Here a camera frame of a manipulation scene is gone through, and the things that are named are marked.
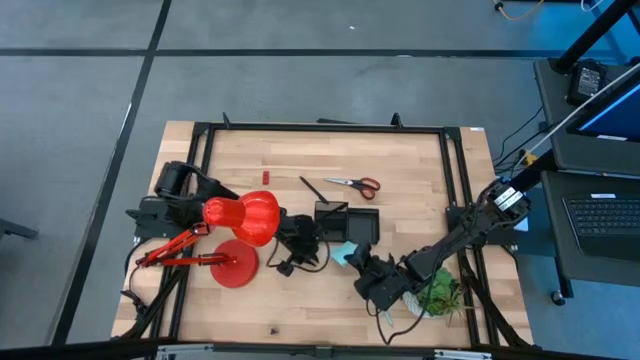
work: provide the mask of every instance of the concrete floor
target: concrete floor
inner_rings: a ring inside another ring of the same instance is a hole
[[[146,48],[161,3],[2,0],[0,48]],[[509,22],[489,0],[182,0],[172,4],[160,48],[563,50],[593,19],[577,5],[545,4]],[[612,37],[626,57],[638,55],[628,19]],[[606,39],[594,46],[610,48]],[[141,64],[0,57],[0,217],[41,232],[0,242],[0,347],[47,341]],[[226,111],[232,121],[382,124],[397,111],[407,124],[485,127],[495,156],[539,106],[529,59],[156,58],[70,341],[109,336],[134,228],[124,210],[146,192],[165,121],[220,120]],[[509,144],[535,131],[532,123]],[[576,281],[576,299],[556,307],[547,298],[558,286],[549,259],[522,257],[520,275],[537,344],[637,356],[640,289]]]

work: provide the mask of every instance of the red bell-shaped object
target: red bell-shaped object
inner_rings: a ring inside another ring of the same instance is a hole
[[[212,198],[202,209],[209,225],[229,227],[238,240],[252,246],[264,246],[278,230],[280,207],[272,193],[253,191],[238,200]]]

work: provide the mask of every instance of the green plant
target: green plant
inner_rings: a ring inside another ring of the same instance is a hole
[[[418,294],[418,303],[423,309],[426,306],[427,312],[431,316],[447,314],[453,316],[455,312],[460,314],[461,310],[465,308],[462,301],[465,289],[454,279],[449,270],[440,268],[430,286],[432,289],[429,299],[427,300],[427,292],[429,291],[429,285],[427,285]]]

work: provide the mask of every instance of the red round base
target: red round base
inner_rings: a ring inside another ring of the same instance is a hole
[[[240,240],[228,240],[220,244],[216,253],[224,253],[236,257],[236,261],[211,265],[211,275],[228,288],[244,286],[253,279],[258,272],[258,253],[256,250]]]

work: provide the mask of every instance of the wooden tabletop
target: wooden tabletop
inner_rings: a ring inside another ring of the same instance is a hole
[[[193,122],[170,121],[165,128],[149,186],[167,161],[185,161]],[[462,128],[463,146],[474,196],[494,179],[485,133],[480,128]],[[456,194],[462,200],[453,144],[450,156]],[[262,172],[270,172],[269,185],[262,185]],[[298,179],[304,176],[328,200],[348,201],[353,207],[380,210],[381,239],[372,253],[383,258],[433,244],[446,235],[444,208],[448,205],[438,137],[429,134],[281,132],[218,130],[215,134],[209,176],[238,194],[252,190],[271,191],[290,215],[313,215],[316,196]],[[346,186],[323,181],[326,177],[377,179],[382,189],[367,201]],[[210,253],[221,242],[232,239],[228,229],[217,228],[201,239],[195,254]],[[132,261],[166,239],[152,239],[141,246]],[[179,338],[193,341],[235,341],[278,344],[382,345],[375,319],[369,317],[364,300],[356,293],[355,269],[342,268],[331,260],[320,273],[295,270],[285,277],[265,262],[275,241],[258,248],[260,268],[248,285],[227,289],[216,283],[207,266],[192,266],[185,296]],[[286,259],[280,246],[275,260]],[[320,247],[318,257],[326,250]],[[484,247],[491,295],[506,319],[525,340],[531,341],[529,322],[511,257],[501,248]],[[456,277],[455,257],[445,265]],[[133,290],[145,303],[158,291],[161,267],[141,269],[133,278]],[[167,301],[161,335],[168,332],[173,296]],[[487,342],[479,301],[476,313],[480,334]],[[382,329],[389,336],[406,329],[415,316],[400,300],[389,311],[393,327],[384,317]],[[114,321],[113,335],[128,330],[135,321],[131,300],[122,297]],[[469,346],[465,319],[424,319],[392,346]]]

